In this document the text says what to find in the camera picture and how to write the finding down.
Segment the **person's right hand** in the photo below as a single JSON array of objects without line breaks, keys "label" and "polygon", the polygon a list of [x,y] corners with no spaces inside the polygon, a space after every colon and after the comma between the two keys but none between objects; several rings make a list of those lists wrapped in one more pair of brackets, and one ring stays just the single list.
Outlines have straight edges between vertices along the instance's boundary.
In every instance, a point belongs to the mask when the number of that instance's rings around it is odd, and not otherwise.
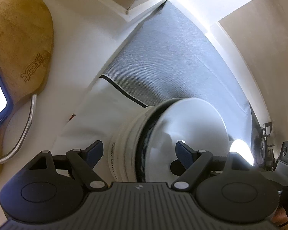
[{"label": "person's right hand", "polygon": [[284,208],[278,208],[275,211],[275,213],[271,219],[271,222],[276,226],[281,226],[281,225],[287,223],[288,217],[286,215],[285,209]]}]

